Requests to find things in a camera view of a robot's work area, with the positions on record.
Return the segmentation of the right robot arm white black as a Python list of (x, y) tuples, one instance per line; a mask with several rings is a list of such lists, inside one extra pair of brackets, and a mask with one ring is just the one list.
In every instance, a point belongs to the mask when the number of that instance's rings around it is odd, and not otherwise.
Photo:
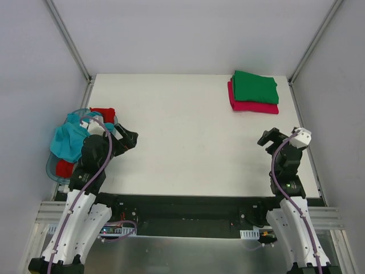
[(311, 142), (311, 132), (303, 127), (287, 136), (277, 128), (264, 131), (258, 145), (270, 146), (270, 188), (279, 207), (266, 205), (257, 210), (257, 220), (270, 225), (279, 241), (288, 273), (340, 273), (323, 250), (310, 219), (308, 202), (298, 168), (304, 150)]

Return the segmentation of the teal t shirt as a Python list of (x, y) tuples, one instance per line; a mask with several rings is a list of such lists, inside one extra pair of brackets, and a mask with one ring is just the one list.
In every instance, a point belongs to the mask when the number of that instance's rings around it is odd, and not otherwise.
[(89, 112), (86, 114), (69, 113), (66, 122), (55, 129), (54, 137), (51, 141), (50, 151), (59, 159), (63, 159), (69, 163), (76, 163), (82, 155), (82, 147), (85, 138), (90, 134), (87, 130), (88, 118), (83, 116), (101, 115), (99, 112)]

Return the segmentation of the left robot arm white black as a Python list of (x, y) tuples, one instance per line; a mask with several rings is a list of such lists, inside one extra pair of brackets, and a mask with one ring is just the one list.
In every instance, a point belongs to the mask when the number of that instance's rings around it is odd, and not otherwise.
[(59, 224), (41, 256), (30, 260), (30, 273), (83, 273), (87, 255), (100, 231), (107, 222), (120, 217), (116, 200), (99, 191), (106, 179), (108, 163), (134, 148), (139, 135), (119, 123), (114, 128), (120, 139), (105, 132), (83, 141)]

